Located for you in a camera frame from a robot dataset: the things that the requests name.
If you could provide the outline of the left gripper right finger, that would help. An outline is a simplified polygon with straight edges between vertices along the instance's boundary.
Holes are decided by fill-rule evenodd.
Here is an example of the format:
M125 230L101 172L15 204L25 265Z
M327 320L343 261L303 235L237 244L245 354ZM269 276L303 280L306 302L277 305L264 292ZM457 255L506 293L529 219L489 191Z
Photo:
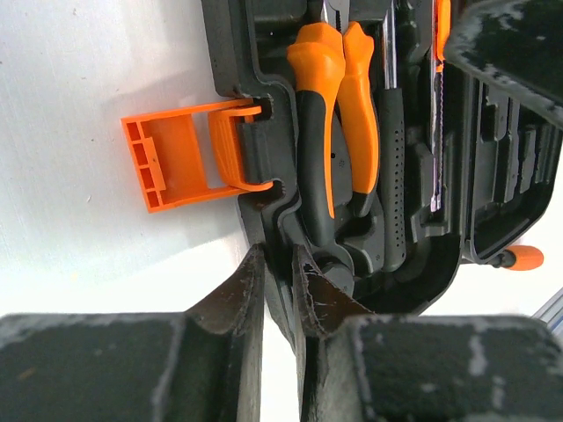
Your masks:
M562 348L525 316L394 316L292 258L303 421L559 421Z

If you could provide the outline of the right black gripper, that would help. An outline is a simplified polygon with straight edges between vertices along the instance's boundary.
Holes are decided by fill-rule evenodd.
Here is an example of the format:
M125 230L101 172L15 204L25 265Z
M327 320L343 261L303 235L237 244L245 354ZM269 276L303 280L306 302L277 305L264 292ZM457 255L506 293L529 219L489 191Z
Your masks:
M452 26L446 60L562 127L562 2L479 1Z

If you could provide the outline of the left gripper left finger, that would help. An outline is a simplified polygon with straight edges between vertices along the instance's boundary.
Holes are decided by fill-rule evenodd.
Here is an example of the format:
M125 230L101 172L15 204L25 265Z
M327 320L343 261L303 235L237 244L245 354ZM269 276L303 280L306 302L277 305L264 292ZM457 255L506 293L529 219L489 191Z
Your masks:
M4 421L256 421L264 251L183 312L1 320Z

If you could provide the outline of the orange handle needle-nose pliers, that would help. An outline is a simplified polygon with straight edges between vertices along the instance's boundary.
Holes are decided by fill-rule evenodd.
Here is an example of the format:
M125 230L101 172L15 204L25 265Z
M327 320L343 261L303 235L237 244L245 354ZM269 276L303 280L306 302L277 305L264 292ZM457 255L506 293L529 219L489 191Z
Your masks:
M350 19L348 1L317 1L315 22L304 25L288 47L296 78L296 172L301 216L309 239L333 238L333 119L338 117L351 164L353 212L370 210L379 172L379 128L369 66L374 41Z

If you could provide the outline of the black handle claw hammer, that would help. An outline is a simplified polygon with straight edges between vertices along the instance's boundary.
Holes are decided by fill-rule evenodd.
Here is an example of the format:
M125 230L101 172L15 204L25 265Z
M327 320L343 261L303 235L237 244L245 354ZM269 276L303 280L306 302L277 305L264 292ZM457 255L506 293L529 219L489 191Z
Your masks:
M384 211L383 271L398 270L406 259L405 232L405 113L398 87L395 3L390 1L382 23L384 87L379 93L381 135L379 196Z

